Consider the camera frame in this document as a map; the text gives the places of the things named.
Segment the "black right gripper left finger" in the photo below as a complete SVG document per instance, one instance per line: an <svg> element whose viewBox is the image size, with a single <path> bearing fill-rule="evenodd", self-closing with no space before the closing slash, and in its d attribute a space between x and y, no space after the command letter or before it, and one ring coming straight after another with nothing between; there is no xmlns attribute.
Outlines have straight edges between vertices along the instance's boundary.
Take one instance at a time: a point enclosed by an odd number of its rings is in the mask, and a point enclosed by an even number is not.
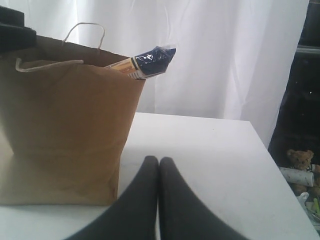
<svg viewBox="0 0 320 240"><path fill-rule="evenodd" d="M146 156L121 196L69 240L155 240L159 161Z"/></svg>

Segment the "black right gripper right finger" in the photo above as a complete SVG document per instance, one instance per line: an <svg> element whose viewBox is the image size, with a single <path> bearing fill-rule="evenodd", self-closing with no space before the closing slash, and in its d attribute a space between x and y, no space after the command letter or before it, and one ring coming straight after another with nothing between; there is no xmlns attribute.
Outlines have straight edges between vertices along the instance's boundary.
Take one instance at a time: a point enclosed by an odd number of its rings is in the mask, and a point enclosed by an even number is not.
<svg viewBox="0 0 320 240"><path fill-rule="evenodd" d="M159 228L162 240L245 240L197 197L179 172L174 160L159 164Z"/></svg>

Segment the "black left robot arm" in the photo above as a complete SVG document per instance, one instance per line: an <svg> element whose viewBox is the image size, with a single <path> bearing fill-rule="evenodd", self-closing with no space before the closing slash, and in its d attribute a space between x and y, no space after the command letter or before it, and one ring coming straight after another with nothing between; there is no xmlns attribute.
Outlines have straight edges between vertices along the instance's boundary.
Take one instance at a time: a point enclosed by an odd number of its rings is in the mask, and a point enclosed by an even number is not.
<svg viewBox="0 0 320 240"><path fill-rule="evenodd" d="M37 32L25 26L25 14L0 7L0 53L23 50L37 45Z"/></svg>

